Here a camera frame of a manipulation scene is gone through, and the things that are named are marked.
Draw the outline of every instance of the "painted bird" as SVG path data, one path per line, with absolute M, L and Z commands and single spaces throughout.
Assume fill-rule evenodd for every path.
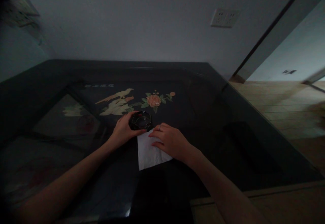
M 110 101 L 111 99 L 114 99 L 114 98 L 116 98 L 116 97 L 120 97 L 120 98 L 122 98 L 122 97 L 124 97 L 124 96 L 126 96 L 126 95 L 128 95 L 129 93 L 130 93 L 130 91 L 131 90 L 133 90 L 133 89 L 127 89 L 127 90 L 124 90 L 124 91 L 120 91 L 120 92 L 117 92 L 116 94 L 114 94 L 114 95 L 111 95 L 111 96 L 109 96 L 109 97 L 107 97 L 107 98 L 105 98 L 105 99 L 103 99 L 103 100 L 100 100 L 99 102 L 97 102 L 96 104 L 98 104 L 98 103 L 101 103 L 101 102 L 104 102 L 104 101 Z

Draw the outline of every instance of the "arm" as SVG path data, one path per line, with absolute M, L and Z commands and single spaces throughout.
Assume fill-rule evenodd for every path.
M 111 137 L 99 149 L 91 153 L 42 191 L 31 197 L 17 209 L 21 223 L 51 223 L 73 200 L 85 183 L 110 153 L 145 130 L 132 131 L 129 127 L 131 112 L 121 117 Z
M 235 184 L 192 146 L 178 129 L 161 124 L 155 127 L 149 137 L 159 138 L 163 143 L 154 142 L 152 146 L 182 161 L 199 176 L 226 223 L 267 223 Z

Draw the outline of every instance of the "forearm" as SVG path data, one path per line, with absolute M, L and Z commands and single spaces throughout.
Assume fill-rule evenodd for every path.
M 23 223 L 51 223 L 60 216 L 110 154 L 105 144 L 31 197 L 17 213 Z
M 199 176 L 227 224 L 266 222 L 250 200 L 199 150 L 193 150 L 185 164 Z

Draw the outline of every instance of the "black table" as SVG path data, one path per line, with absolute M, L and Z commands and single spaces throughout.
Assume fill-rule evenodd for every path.
M 59 62 L 62 62 L 62 67 L 53 69 L 54 63 Z M 49 70 L 52 71 L 51 75 L 44 75 L 44 71 Z M 84 106 L 87 110 L 84 118 L 88 120 L 93 117 L 92 133 L 80 133 L 80 130 L 89 130 L 84 121 L 76 122 L 72 117 L 58 117 L 62 112 L 58 105 L 62 101 L 85 103 L 82 95 L 75 89 L 76 84 L 161 83 L 161 90 L 164 83 L 182 84 L 182 96 L 187 97 L 193 116 L 189 117 L 189 120 L 177 121 L 174 126 L 177 126 L 188 141 L 200 149 L 242 191 L 323 179 L 322 175 L 312 169 L 309 162 L 207 63 L 49 61 L 5 84 L 0 84 L 0 88 L 8 89 L 10 86 L 21 85 L 24 81 L 26 84 L 23 88 L 17 90 L 16 94 L 6 94 L 5 99 L 1 101 L 2 104 L 13 102 L 19 97 L 19 103 L 30 107 L 29 115 L 23 108 L 14 105 L 12 109 L 9 107 L 3 111 L 2 115 L 2 119 L 8 120 L 16 110 L 16 119 L 11 122 L 9 120 L 8 129 L 3 129 L 5 137 L 2 160 L 6 169 L 3 175 L 7 184 L 5 186 L 8 189 L 13 188 L 13 183 L 29 183 L 29 188 L 25 186 L 6 191 L 8 199 L 11 203 L 16 201 L 16 205 L 23 201 L 23 197 L 28 197 L 24 192 L 31 191 L 32 188 L 32 192 L 36 193 L 42 189 L 97 149 L 109 138 L 113 130 L 112 122 L 105 122 L 100 118 L 89 102 Z M 52 121 L 50 118 L 54 117 L 58 117 L 57 121 L 54 120 L 49 126 L 48 121 Z M 16 125 L 18 121 L 22 121 L 21 125 Z M 161 122 L 159 119 L 153 121 L 154 124 Z M 259 147 L 274 161 L 275 170 L 263 172 L 263 169 L 257 171 L 254 168 L 254 162 L 256 164 L 259 161 L 254 159 L 259 155 L 259 149 L 255 155 L 245 154 L 245 146 L 243 149 L 242 144 L 247 145 L 252 139 L 244 133 L 242 137 L 239 136 L 240 142 L 236 141 L 234 133 L 227 130 L 227 126 L 232 122 L 244 122 L 251 129 Z M 62 132 L 61 129 L 58 130 L 60 127 L 64 127 L 67 132 L 56 135 L 56 132 Z M 88 217 L 90 220 L 107 220 L 142 215 L 159 216 L 167 211 L 187 210 L 191 199 L 209 196 L 200 179 L 181 162 L 171 160 L 139 171 L 137 158 L 135 138 L 110 155 L 62 218 Z M 34 185 L 31 187 L 35 171 L 42 176 L 42 183 L 32 181 Z

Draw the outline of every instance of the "power socket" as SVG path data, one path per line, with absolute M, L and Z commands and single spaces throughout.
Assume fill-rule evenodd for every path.
M 214 16 L 212 18 L 212 21 L 211 21 L 211 27 L 220 27 L 223 22 L 224 22 L 224 19 L 226 17 L 226 11 L 225 9 L 222 9 L 222 8 L 218 8 L 216 9 L 216 11 L 214 12 Z
M 228 10 L 227 15 L 224 19 L 223 26 L 227 28 L 233 27 L 235 22 L 239 17 L 240 11 L 239 10 Z
M 211 27 L 232 28 L 237 21 L 240 10 L 218 8 L 211 21 Z

